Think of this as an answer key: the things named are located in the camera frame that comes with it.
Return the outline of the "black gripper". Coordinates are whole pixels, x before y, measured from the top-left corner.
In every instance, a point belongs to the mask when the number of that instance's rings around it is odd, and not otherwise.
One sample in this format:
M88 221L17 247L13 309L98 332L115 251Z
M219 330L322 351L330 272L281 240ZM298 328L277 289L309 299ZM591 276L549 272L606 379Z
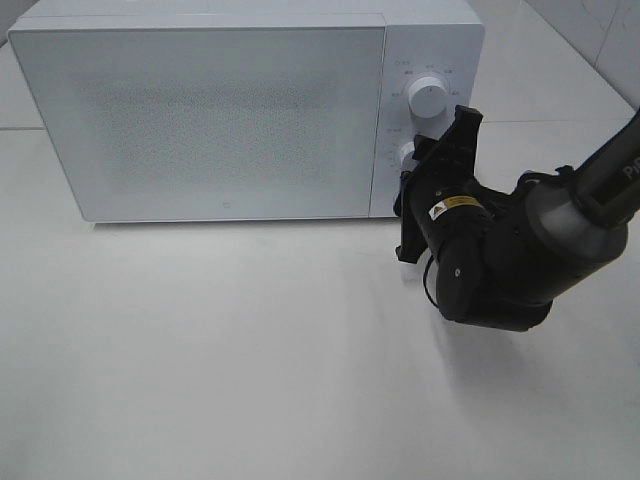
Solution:
M451 207L453 197L471 196L483 115L456 105L454 120L440 140L416 134L410 170L401 175L396 213L401 219L397 258L415 263L429 250L440 263L480 261L480 208L474 203Z

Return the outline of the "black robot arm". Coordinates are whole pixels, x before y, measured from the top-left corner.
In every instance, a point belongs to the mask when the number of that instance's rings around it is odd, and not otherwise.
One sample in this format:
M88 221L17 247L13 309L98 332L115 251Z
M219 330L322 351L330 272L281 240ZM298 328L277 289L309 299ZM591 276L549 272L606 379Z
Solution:
M524 332L553 301L623 253L639 208L639 122L578 167L523 173L510 193L475 175L481 113L459 106L437 139L416 136L400 176L397 258L437 272L429 301L450 321Z

